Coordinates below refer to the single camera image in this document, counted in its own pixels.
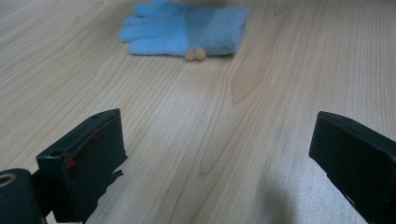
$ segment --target light wood tabletop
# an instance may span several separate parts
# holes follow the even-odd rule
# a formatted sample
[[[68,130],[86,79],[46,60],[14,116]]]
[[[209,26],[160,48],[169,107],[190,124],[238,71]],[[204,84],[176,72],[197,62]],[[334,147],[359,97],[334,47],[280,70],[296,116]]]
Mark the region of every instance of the light wood tabletop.
[[[234,56],[193,63],[128,54],[138,2],[0,1],[0,170],[119,108],[129,159],[88,223],[365,223],[308,150],[319,111],[396,139],[395,1],[186,0],[249,10]]]

